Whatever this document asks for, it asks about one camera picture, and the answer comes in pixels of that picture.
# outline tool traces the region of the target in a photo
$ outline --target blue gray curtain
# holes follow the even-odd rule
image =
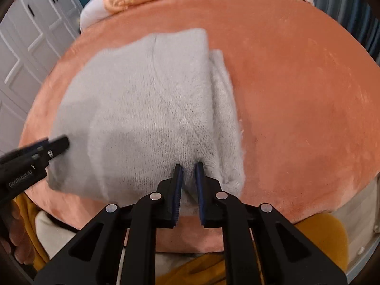
[[[314,0],[324,11],[356,38],[380,65],[380,26],[364,0]]]

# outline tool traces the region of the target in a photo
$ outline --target white wardrobe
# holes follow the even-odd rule
[[[15,0],[0,23],[0,154],[18,146],[41,83],[79,35],[79,0]]]

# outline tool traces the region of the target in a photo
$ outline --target metal pin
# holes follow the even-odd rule
[[[109,213],[115,212],[117,210],[117,205],[110,204],[106,207],[106,211]]]
[[[149,197],[150,197],[150,199],[152,199],[152,200],[159,200],[159,199],[161,198],[161,194],[158,193],[158,192],[154,192],[154,193],[152,193]]]
[[[220,200],[224,200],[228,197],[228,194],[226,192],[218,192],[215,196]]]
[[[260,209],[263,211],[263,212],[272,212],[272,210],[273,210],[273,207],[272,207],[272,205],[270,205],[270,204],[262,204],[261,205],[261,207],[260,207]]]

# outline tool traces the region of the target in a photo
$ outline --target gray knit fabric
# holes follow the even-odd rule
[[[221,51],[203,29],[151,34],[96,54],[73,79],[51,138],[70,149],[49,167],[52,189],[121,206],[184,166],[182,215],[196,213],[194,164],[222,189],[244,183],[241,132]]]

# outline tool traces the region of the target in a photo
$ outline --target orange blanket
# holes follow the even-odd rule
[[[375,177],[380,70],[337,22],[299,0],[160,0],[93,25],[45,80],[20,145],[49,135],[70,81],[99,50],[195,27],[208,32],[210,49],[223,51],[231,74],[244,131],[243,202],[272,203],[296,222],[337,209]],[[76,228],[104,206],[54,192],[45,181],[27,194]],[[220,231],[202,229],[197,217],[158,232],[158,251],[213,252],[222,245]]]

